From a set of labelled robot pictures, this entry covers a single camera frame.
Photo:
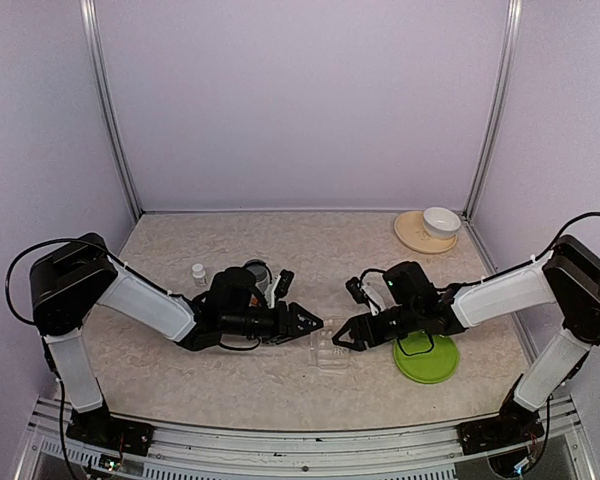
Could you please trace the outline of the clear plastic pill organizer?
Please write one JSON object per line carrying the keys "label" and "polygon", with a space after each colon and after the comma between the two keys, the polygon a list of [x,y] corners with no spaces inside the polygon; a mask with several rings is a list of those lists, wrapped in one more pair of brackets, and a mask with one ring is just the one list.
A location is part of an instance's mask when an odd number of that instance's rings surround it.
{"label": "clear plastic pill organizer", "polygon": [[350,365],[350,351],[335,345],[332,337],[346,321],[345,317],[333,316],[323,321],[323,328],[310,335],[312,363],[327,373],[343,373]]}

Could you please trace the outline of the orange pill bottle grey cap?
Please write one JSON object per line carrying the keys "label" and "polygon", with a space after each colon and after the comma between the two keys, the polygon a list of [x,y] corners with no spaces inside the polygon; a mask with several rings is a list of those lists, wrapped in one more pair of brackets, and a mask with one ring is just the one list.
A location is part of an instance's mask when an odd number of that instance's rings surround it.
{"label": "orange pill bottle grey cap", "polygon": [[257,295],[253,294],[251,296],[251,305],[268,307],[268,295],[270,286],[272,284],[272,274],[268,265],[263,260],[252,259],[247,261],[243,267],[249,270],[255,276],[255,286],[263,297],[263,300],[260,300]]}

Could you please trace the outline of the small white pill bottle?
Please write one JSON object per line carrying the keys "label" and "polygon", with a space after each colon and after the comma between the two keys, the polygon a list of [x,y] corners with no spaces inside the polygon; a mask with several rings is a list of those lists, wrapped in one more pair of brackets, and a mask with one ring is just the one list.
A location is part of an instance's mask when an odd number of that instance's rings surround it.
{"label": "small white pill bottle", "polygon": [[207,271],[201,263],[196,263],[191,267],[191,276],[197,287],[204,287],[208,284]]}

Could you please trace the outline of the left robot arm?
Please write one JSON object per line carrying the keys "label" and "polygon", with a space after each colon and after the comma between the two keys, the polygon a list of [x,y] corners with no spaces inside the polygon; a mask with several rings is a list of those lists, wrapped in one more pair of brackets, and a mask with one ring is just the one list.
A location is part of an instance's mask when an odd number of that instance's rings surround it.
{"label": "left robot arm", "polygon": [[88,233],[53,241],[54,251],[30,267],[33,323],[47,346],[82,430],[101,445],[120,434],[92,369],[83,322],[96,307],[120,313],[188,351],[221,346],[224,336],[280,345],[323,328],[323,321],[285,302],[292,272],[283,270],[260,290],[253,269],[234,266],[214,275],[209,289],[188,299],[157,286],[110,254]]}

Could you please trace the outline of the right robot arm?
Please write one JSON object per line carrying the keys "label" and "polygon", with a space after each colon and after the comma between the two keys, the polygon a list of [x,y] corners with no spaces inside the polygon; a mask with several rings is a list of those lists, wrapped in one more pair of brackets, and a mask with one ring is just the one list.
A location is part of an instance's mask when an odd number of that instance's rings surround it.
{"label": "right robot arm", "polygon": [[503,444],[529,429],[529,412],[600,345],[600,258],[572,235],[560,237],[539,257],[474,283],[437,288],[413,261],[389,268],[382,278],[394,306],[349,318],[334,334],[334,345],[362,352],[414,332],[452,336],[534,307],[559,308],[559,331],[512,387],[504,403],[509,407],[491,423],[492,436]]}

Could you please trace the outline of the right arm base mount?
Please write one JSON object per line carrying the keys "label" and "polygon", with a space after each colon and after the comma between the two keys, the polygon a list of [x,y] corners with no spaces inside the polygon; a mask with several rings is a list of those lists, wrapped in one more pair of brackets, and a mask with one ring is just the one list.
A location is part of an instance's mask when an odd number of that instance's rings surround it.
{"label": "right arm base mount", "polygon": [[514,400],[518,383],[516,381],[511,387],[496,415],[462,422],[457,426],[464,455],[516,445],[545,434],[538,407],[528,410]]}

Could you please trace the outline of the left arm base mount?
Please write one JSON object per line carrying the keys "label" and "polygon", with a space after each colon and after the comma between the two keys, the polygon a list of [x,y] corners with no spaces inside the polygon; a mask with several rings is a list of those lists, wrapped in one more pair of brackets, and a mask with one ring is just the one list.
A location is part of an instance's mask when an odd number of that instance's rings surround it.
{"label": "left arm base mount", "polygon": [[111,414],[106,402],[73,407],[65,433],[87,445],[145,457],[153,440],[154,426]]}

